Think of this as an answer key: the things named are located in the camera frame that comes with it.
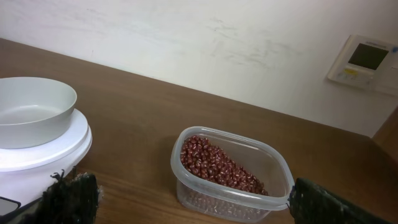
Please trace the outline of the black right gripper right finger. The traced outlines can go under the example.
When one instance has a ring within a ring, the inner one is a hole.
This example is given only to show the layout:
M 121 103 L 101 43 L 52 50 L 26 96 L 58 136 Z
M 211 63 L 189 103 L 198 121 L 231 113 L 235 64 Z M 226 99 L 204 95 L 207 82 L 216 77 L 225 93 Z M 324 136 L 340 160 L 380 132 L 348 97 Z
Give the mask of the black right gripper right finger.
M 390 224 L 305 178 L 298 178 L 289 195 L 295 224 Z

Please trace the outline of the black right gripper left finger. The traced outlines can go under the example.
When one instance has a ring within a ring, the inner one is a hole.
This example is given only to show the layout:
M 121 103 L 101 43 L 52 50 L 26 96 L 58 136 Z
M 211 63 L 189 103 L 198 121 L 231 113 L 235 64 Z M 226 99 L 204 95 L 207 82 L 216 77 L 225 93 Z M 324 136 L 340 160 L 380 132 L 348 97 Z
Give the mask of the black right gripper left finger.
M 65 179 L 52 175 L 57 181 L 42 195 L 36 210 L 24 215 L 22 224 L 94 224 L 100 190 L 93 174 L 78 174 Z

